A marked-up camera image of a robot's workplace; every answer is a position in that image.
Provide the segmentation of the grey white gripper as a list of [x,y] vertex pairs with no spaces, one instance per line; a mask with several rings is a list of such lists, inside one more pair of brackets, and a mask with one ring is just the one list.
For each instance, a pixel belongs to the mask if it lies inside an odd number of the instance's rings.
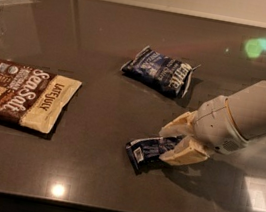
[[228,105],[226,96],[220,95],[201,104],[197,112],[185,112],[163,126],[160,137],[188,136],[160,160],[182,166],[206,161],[214,152],[226,155],[245,148],[249,142],[237,129]]

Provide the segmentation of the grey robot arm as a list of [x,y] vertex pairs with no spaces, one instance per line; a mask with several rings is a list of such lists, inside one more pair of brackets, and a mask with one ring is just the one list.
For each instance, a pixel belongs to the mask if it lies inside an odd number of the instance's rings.
[[163,126],[160,135],[182,137],[174,149],[160,155],[160,160],[173,166],[246,148],[253,139],[266,136],[266,81],[204,102]]

